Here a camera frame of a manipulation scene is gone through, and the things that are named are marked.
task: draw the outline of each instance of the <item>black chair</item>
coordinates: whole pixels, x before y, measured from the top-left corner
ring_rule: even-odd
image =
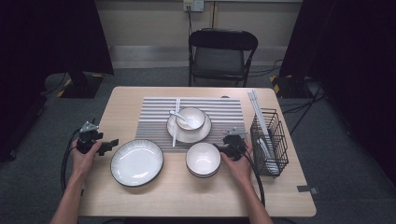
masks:
[[[244,81],[246,87],[258,44],[256,36],[246,31],[205,28],[193,32],[189,38],[189,86],[198,77],[233,80],[235,86]]]

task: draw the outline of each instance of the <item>wall outlet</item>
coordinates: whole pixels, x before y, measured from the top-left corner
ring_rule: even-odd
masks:
[[[189,11],[188,7],[190,7],[190,11],[204,11],[204,0],[183,0],[183,10]]]

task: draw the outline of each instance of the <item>forearm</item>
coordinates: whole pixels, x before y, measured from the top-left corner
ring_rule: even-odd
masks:
[[[70,177],[64,196],[52,218],[51,224],[78,223],[78,209],[82,185],[83,180],[81,178],[75,176]]]
[[[240,185],[243,192],[245,204],[250,224],[270,224],[273,223],[262,202],[256,194],[253,186],[249,184]]]

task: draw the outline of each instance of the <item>wooden table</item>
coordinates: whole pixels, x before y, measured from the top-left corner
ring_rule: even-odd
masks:
[[[92,171],[86,181],[81,200],[81,216],[105,217],[246,217],[247,211],[240,192],[233,182],[226,164],[209,178],[198,178],[186,168],[185,155],[164,152],[160,174],[149,184],[127,188],[113,178],[111,158],[123,144],[134,140],[140,109],[146,96],[221,97],[239,98],[246,129],[250,129],[254,110],[248,98],[249,88],[194,88],[194,87],[117,87],[107,103],[99,124],[105,134],[103,141],[119,138],[120,144],[103,157],[95,157]],[[262,176],[266,209],[271,217],[312,217],[316,207],[310,192],[299,192],[297,186],[306,186],[287,125],[283,119],[276,95],[271,89],[255,89],[262,107],[276,109],[285,124],[290,163],[281,176]],[[259,195],[254,174],[252,183]]]

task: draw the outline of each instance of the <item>gray carpet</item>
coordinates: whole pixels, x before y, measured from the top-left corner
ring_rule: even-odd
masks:
[[[252,70],[269,68],[254,66]],[[85,121],[93,118],[97,123],[100,121],[114,87],[188,86],[187,67],[115,72],[114,77],[105,77],[94,99],[56,98],[60,88],[47,96],[41,116],[17,148],[17,159],[0,163],[0,223],[50,221],[61,198],[60,170],[67,141]],[[247,86],[272,88],[268,78],[271,75],[251,77]],[[48,90],[55,88],[62,77],[62,74],[50,76],[46,81]],[[198,79],[196,85],[232,86],[233,83]],[[309,85],[312,91],[318,88],[316,83]],[[283,111],[306,102],[307,99],[279,99]],[[285,114],[290,130],[303,113],[304,110]],[[309,186],[319,191],[313,195],[317,214],[311,218],[293,218],[294,222],[396,223],[395,188],[364,148],[347,135],[343,121],[329,101],[314,103],[291,137]],[[83,217],[80,223],[103,223],[109,218]],[[275,220],[275,223],[289,222]]]

